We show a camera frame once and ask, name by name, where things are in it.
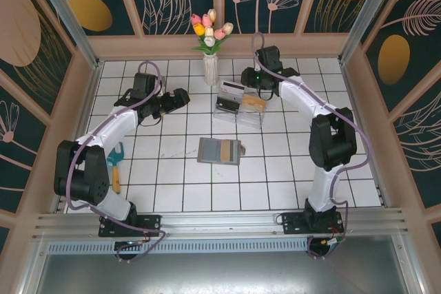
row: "yellow tulip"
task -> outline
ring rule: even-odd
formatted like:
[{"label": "yellow tulip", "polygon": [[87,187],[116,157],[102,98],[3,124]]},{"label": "yellow tulip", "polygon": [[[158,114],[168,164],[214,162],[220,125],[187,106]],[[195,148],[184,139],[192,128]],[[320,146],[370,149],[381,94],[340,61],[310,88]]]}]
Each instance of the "yellow tulip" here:
[{"label": "yellow tulip", "polygon": [[193,29],[194,32],[198,35],[198,36],[202,36],[205,33],[205,28],[202,24],[197,23],[195,25],[193,25]]},{"label": "yellow tulip", "polygon": [[225,30],[226,34],[231,34],[233,31],[233,23],[227,22],[226,24],[223,25],[222,29]]},{"label": "yellow tulip", "polygon": [[214,23],[214,21],[216,20],[216,11],[211,9],[208,11],[207,14],[210,17],[210,19],[212,20],[212,22]]}]

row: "pink tulip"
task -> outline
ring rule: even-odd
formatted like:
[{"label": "pink tulip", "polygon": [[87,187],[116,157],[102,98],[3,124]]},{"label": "pink tulip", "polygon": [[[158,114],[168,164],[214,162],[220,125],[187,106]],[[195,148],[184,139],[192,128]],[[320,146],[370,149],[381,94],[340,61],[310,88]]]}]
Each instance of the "pink tulip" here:
[{"label": "pink tulip", "polygon": [[204,27],[211,27],[213,25],[213,21],[210,19],[210,17],[207,14],[204,14],[202,16],[202,25]]},{"label": "pink tulip", "polygon": [[193,14],[192,15],[192,25],[202,23],[201,17],[199,15]]},{"label": "pink tulip", "polygon": [[226,35],[227,33],[225,32],[225,30],[224,29],[217,29],[215,32],[214,32],[214,38],[216,38],[217,40],[221,40],[221,39],[223,39],[223,37],[225,37],[225,35]]}]

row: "metal plate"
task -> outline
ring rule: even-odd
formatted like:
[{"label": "metal plate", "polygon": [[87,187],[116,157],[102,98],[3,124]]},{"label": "metal plate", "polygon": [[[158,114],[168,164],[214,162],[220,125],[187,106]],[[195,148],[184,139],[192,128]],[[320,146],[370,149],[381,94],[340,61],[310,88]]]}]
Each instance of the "metal plate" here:
[{"label": "metal plate", "polygon": [[[140,231],[134,231],[122,227],[121,225],[113,223],[104,217],[99,218],[99,231],[98,236],[100,238],[121,238],[121,237],[143,237],[143,233]],[[137,227],[146,228],[150,230],[161,229],[161,216],[160,215],[138,215],[136,221]],[[159,233],[149,233],[150,237],[157,237]]]}]

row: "cable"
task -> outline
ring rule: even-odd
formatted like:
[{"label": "cable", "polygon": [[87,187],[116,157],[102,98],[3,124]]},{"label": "cable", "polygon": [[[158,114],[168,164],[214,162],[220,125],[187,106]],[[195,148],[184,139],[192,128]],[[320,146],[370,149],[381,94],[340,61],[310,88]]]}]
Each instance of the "cable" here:
[{"label": "cable", "polygon": [[121,110],[119,110],[119,111],[117,111],[115,114],[113,114],[113,116],[109,116],[108,118],[106,118],[91,134],[90,134],[90,136],[85,140],[85,142],[82,144],[82,145],[80,145],[80,147],[78,148],[78,150],[75,152],[75,154],[74,154],[74,157],[73,157],[73,159],[72,159],[72,162],[70,163],[70,166],[69,166],[69,172],[68,172],[68,178],[67,178],[67,180],[66,180],[66,201],[68,202],[68,206],[69,206],[69,208],[71,208],[72,210],[79,210],[79,209],[82,209],[82,208],[86,208],[86,207],[89,207],[90,208],[90,210],[92,210],[93,212],[95,212],[95,213],[97,213],[98,215],[100,215],[100,216],[102,216],[102,217],[104,217],[104,218],[107,218],[107,219],[109,219],[109,220],[111,220],[112,222],[114,222],[114,223],[116,223],[116,224],[118,224],[118,225],[121,225],[122,227],[125,227],[125,228],[127,228],[127,229],[131,229],[131,230],[135,230],[135,231],[139,231],[139,232],[143,232],[143,233],[160,233],[162,236],[152,245],[152,246],[150,246],[144,253],[141,253],[141,254],[138,254],[137,256],[135,256],[134,258],[132,258],[131,260],[123,260],[120,256],[119,256],[119,253],[120,253],[120,251],[121,251],[121,249],[124,249],[124,248],[126,248],[126,247],[130,247],[130,246],[138,246],[139,244],[125,244],[125,245],[123,245],[123,246],[121,246],[121,247],[119,247],[119,249],[118,249],[118,251],[116,252],[116,256],[117,256],[117,258],[118,258],[118,261],[119,262],[125,262],[125,263],[130,263],[130,262],[135,262],[135,261],[137,261],[137,260],[140,260],[142,257],[144,257],[144,256],[146,256],[152,249],[154,249],[154,247],[156,247],[158,244],[159,244],[159,242],[161,242],[164,238],[165,238],[165,236],[167,235],[166,234],[166,232],[165,231],[163,231],[163,230],[150,230],[150,229],[142,229],[142,228],[140,228],[140,227],[133,227],[133,226],[131,226],[131,225],[128,225],[128,224],[126,224],[126,223],[123,223],[123,222],[121,222],[120,220],[117,220],[117,219],[115,219],[115,218],[113,218],[113,217],[111,217],[111,216],[107,216],[107,215],[105,215],[103,212],[101,212],[101,211],[99,211],[98,209],[96,209],[94,206],[92,206],[92,205],[90,205],[90,204],[88,204],[88,203],[85,203],[85,204],[82,204],[81,206],[78,206],[78,207],[75,207],[73,204],[72,204],[72,200],[71,200],[71,198],[70,198],[70,186],[71,186],[71,184],[72,184],[72,175],[73,175],[73,173],[74,173],[74,169],[75,169],[75,164],[76,164],[76,161],[78,160],[78,157],[81,155],[81,152],[85,149],[85,147],[87,146],[87,144],[90,142],[90,141],[92,141],[95,137],[96,137],[96,135],[108,124],[108,123],[110,123],[110,122],[112,122],[115,118],[117,118],[119,115],[121,115],[121,114],[123,114],[123,113],[125,113],[126,111],[128,111],[128,110],[131,110],[131,109],[134,109],[134,108],[136,108],[136,107],[139,107],[139,106],[141,106],[142,104],[144,104],[144,103],[146,103],[151,97],[153,97],[153,95],[155,95],[155,92],[158,90],[158,88],[160,87],[160,86],[162,86],[162,79],[161,79],[161,73],[160,73],[160,70],[159,70],[159,68],[158,68],[158,66],[155,64],[155,63],[153,63],[153,62],[151,62],[151,61],[143,61],[142,63],[140,63],[139,64],[139,66],[138,66],[138,72],[141,72],[141,66],[142,65],[148,65],[148,64],[152,64],[153,65],[153,67],[155,68],[155,70],[156,70],[156,73],[158,74],[158,80],[156,81],[156,84],[155,84],[155,86],[154,86],[154,89],[153,89],[153,91],[147,96],[147,97],[145,97],[143,100],[141,100],[141,101],[139,101],[139,102],[137,102],[137,103],[135,103],[135,104],[133,104],[133,105],[131,105],[131,106],[129,106],[129,107],[125,107],[125,108],[123,108],[123,109],[121,109]]},{"label": "cable", "polygon": [[158,120],[158,122],[154,123],[154,124],[150,124],[150,125],[142,125],[141,123],[139,123],[140,127],[154,127],[155,125],[158,125],[161,121],[163,120],[163,117],[161,116]]},{"label": "cable", "polygon": [[[346,123],[348,123],[349,125],[351,125],[351,126],[352,126],[352,127],[353,127],[353,128],[354,128],[354,129],[360,134],[361,138],[366,142],[366,146],[367,146],[367,150],[366,150],[366,155],[367,155],[367,157],[366,157],[366,160],[364,160],[363,162],[361,162],[361,163],[358,164],[358,165],[352,165],[352,166],[348,166],[348,167],[345,166],[345,167],[342,167],[342,168],[340,168],[339,170],[337,170],[337,172],[335,173],[334,177],[332,178],[332,181],[331,181],[331,188],[330,188],[330,190],[329,190],[329,198],[330,198],[330,200],[332,201],[332,203],[334,203],[335,205],[338,205],[338,206],[341,206],[341,205],[344,205],[344,206],[345,206],[345,227],[344,227],[344,230],[343,230],[343,234],[346,234],[346,230],[347,230],[347,221],[348,221],[348,213],[349,213],[349,203],[348,203],[347,200],[342,201],[342,202],[337,202],[337,201],[334,200],[334,186],[335,186],[335,184],[336,184],[336,181],[337,181],[337,179],[338,179],[338,176],[339,176],[342,172],[347,171],[347,170],[353,170],[353,169],[361,168],[361,167],[364,167],[366,164],[369,163],[369,161],[370,161],[370,159],[371,159],[371,151],[372,151],[372,145],[371,145],[371,142],[370,142],[369,139],[366,137],[365,133],[361,130],[361,128],[359,128],[354,122],[352,122],[351,120],[349,120],[347,117],[343,116],[342,114],[338,113],[335,109],[333,109],[332,107],[328,106],[327,103],[324,103],[324,102],[321,100],[321,98],[320,98],[319,96],[317,96],[317,95],[314,93],[314,91],[312,91],[311,89],[309,89],[305,84],[299,84],[298,82],[296,82],[296,81],[294,81],[294,80],[292,80],[292,79],[290,79],[290,78],[287,78],[287,77],[281,76],[281,75],[279,75],[279,74],[277,74],[277,73],[275,73],[275,72],[272,72],[271,70],[267,69],[266,67],[264,67],[263,64],[259,61],[259,58],[258,58],[257,53],[256,53],[256,48],[254,47],[254,40],[256,39],[256,35],[260,36],[261,39],[262,39],[262,45],[261,45],[260,48],[263,48],[263,46],[265,45],[265,36],[263,35],[262,32],[255,32],[255,33],[253,34],[252,42],[251,42],[251,49],[252,49],[252,52],[253,52],[254,60],[255,60],[255,62],[260,66],[260,68],[261,68],[263,71],[267,72],[268,74],[270,74],[270,75],[272,75],[272,76],[274,76],[274,77],[276,77],[276,78],[281,79],[282,81],[288,81],[288,82],[290,82],[291,84],[294,84],[295,86],[297,86],[297,87],[299,87],[300,89],[304,90],[306,93],[308,93],[308,95],[310,95],[310,97],[312,97],[315,101],[317,101],[317,103],[318,103],[321,107],[325,108],[326,110],[328,110],[329,112],[331,112],[332,114],[334,114],[335,116],[337,116],[338,118],[340,118],[341,120],[343,120],[344,122],[346,122]],[[311,240],[308,240],[308,246],[307,246],[307,247],[308,247],[308,255],[310,255],[310,256],[313,255],[313,254],[311,254],[311,253],[313,253],[313,251],[310,251],[310,249],[309,249],[309,245],[311,244],[311,241],[312,241],[312,239],[311,239]]]}]

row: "white tulip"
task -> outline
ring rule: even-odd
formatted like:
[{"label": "white tulip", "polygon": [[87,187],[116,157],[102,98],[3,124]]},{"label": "white tulip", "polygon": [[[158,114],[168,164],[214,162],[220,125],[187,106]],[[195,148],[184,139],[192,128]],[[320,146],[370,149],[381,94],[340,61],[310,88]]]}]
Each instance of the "white tulip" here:
[{"label": "white tulip", "polygon": [[214,46],[214,43],[216,42],[216,39],[214,39],[214,37],[212,36],[208,36],[204,38],[204,43],[206,44],[206,46],[208,46],[209,48]]}]

